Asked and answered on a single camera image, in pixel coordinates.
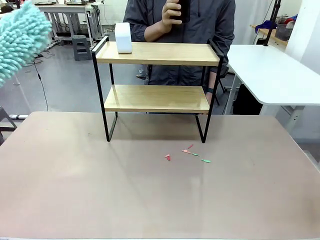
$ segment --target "green scrap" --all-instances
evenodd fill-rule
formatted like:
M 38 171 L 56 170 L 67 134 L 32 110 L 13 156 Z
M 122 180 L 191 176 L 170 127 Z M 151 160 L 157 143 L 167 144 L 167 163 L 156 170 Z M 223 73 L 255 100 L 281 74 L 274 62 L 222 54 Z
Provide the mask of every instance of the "green scrap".
M 211 161 L 209 161 L 209 160 L 205 160 L 205 159 L 202 159 L 202 161 L 204 161 L 205 163 L 208 163 L 208 164 L 210 164 L 210 163 L 211 163 Z

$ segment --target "black phone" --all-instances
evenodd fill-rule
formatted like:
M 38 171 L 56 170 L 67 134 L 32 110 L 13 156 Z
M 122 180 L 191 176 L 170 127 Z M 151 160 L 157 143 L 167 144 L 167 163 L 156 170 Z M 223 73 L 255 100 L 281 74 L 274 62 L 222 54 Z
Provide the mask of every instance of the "black phone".
M 173 16 L 171 18 L 181 20 L 182 24 L 188 23 L 190 21 L 191 0 L 179 0 L 178 4 L 181 5 L 181 16 Z

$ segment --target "person's hand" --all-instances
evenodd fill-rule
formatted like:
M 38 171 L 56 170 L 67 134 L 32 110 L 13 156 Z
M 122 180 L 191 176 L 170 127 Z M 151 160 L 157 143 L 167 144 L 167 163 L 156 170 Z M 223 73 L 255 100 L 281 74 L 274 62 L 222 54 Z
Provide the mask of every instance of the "person's hand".
M 171 19 L 172 16 L 181 16 L 181 5 L 178 4 L 179 0 L 166 0 L 165 5 L 162 8 L 162 26 L 163 32 L 169 33 L 172 25 L 182 24 L 181 20 Z

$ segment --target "gray jacket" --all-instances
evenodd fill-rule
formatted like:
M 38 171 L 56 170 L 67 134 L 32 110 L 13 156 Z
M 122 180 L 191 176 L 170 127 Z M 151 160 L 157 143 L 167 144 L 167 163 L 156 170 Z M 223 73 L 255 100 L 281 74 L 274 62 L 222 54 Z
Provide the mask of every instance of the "gray jacket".
M 124 22 L 130 23 L 133 42 L 145 42 L 145 30 L 162 19 L 166 0 L 128 0 Z M 209 38 L 227 56 L 235 38 L 235 0 L 191 0 L 190 21 L 173 25 L 171 32 L 160 37 L 160 43 L 206 44 Z M 199 86 L 202 75 L 200 66 L 152 67 L 150 85 Z

